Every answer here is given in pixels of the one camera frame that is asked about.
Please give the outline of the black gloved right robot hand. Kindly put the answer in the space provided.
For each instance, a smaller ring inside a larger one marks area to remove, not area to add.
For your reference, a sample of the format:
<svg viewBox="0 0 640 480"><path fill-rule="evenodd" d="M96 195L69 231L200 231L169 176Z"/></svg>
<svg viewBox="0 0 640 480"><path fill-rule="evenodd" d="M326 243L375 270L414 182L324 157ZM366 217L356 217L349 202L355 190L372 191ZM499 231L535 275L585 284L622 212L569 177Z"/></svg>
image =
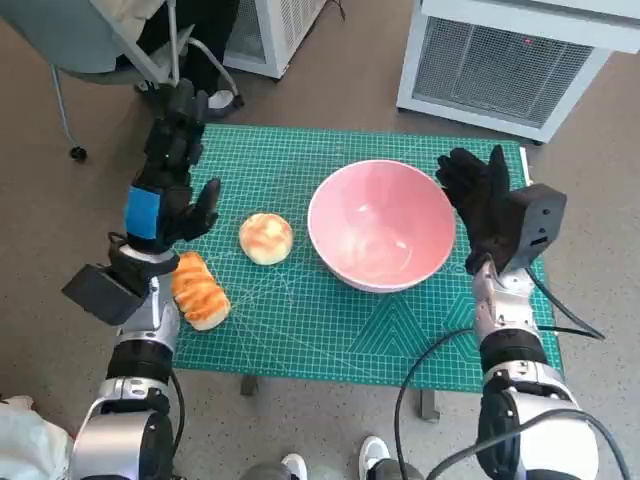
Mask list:
<svg viewBox="0 0 640 480"><path fill-rule="evenodd" d="M517 233L507 225L510 177L502 147L493 147L488 162L454 148L437 163L436 177L466 228L467 273L477 274L488 261L498 274L525 269L525 260L516 255Z"/></svg>

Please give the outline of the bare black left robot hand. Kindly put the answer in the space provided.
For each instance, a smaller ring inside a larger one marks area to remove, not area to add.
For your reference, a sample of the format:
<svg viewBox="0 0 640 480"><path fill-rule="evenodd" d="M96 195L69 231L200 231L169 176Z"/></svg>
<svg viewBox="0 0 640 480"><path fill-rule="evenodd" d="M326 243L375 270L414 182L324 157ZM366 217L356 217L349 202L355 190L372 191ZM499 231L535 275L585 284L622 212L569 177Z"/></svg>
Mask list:
<svg viewBox="0 0 640 480"><path fill-rule="evenodd" d="M125 208L127 242L136 250L163 253L178 241L208 233L218 218L220 179L211 178L192 199L190 169L203 152L207 100L204 91L182 79L153 122L145 162L130 186Z"/></svg>

